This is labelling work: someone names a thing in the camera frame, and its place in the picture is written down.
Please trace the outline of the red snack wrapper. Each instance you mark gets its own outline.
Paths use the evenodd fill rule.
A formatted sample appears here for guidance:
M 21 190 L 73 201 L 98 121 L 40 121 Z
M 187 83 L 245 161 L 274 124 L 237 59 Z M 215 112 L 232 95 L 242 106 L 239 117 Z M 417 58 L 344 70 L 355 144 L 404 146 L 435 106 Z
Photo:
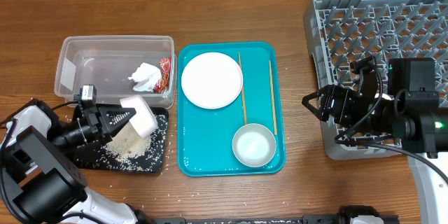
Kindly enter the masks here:
M 161 78 L 155 84 L 153 91 L 154 93 L 163 93 L 169 87 L 170 71 L 172 68 L 172 59 L 170 57 L 162 58 L 160 60 L 161 67 Z

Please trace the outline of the white tissue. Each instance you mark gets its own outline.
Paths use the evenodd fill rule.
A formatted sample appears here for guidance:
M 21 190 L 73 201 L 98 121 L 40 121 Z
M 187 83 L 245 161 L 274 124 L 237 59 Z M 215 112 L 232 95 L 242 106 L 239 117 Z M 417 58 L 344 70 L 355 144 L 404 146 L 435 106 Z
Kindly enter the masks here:
M 142 63 L 128 79 L 136 83 L 134 91 L 154 92 L 161 78 L 162 72 L 156 66 Z

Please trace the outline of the pink bowl with rice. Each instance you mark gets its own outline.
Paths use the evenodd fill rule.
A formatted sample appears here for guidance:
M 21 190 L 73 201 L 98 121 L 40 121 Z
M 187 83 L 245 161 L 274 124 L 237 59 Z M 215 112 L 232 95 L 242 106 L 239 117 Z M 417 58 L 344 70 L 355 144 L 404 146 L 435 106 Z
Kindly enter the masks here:
M 158 128 L 156 117 L 140 95 L 122 98 L 120 105 L 126 109 L 135 109 L 136 114 L 129 121 L 142 139 L 149 137 Z

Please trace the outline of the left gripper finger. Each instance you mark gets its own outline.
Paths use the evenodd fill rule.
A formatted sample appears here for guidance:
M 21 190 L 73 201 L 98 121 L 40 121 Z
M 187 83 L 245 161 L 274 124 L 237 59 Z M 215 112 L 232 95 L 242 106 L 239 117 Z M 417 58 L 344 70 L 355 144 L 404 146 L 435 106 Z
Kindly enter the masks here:
M 106 126 L 125 125 L 137 113 L 134 108 L 121 106 L 100 106 L 98 110 Z
M 106 124 L 103 126 L 103 134 L 105 139 L 112 140 L 112 138 L 115 137 L 124 126 L 126 126 L 125 122 L 119 122 L 114 125 Z

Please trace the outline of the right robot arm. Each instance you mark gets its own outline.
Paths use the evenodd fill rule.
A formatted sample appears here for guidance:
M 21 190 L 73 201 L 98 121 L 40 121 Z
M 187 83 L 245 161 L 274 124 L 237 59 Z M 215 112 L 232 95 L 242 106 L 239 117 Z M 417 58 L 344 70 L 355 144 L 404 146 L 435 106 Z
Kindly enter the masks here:
M 408 157 L 422 223 L 447 222 L 447 108 L 439 105 L 435 61 L 395 58 L 383 84 L 373 56 L 350 63 L 357 90 L 326 85 L 303 97 L 320 121 L 333 119 L 344 131 L 334 143 L 373 147 Z

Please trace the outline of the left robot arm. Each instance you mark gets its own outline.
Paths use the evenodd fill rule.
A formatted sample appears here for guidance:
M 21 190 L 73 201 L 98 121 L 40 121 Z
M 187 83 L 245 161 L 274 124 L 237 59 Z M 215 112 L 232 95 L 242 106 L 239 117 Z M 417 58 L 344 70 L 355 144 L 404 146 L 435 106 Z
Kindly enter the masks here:
M 147 223 L 138 209 L 88 187 L 72 154 L 90 143 L 107 144 L 136 114 L 133 108 L 77 98 L 70 123 L 32 99 L 2 123 L 1 199 L 21 223 Z

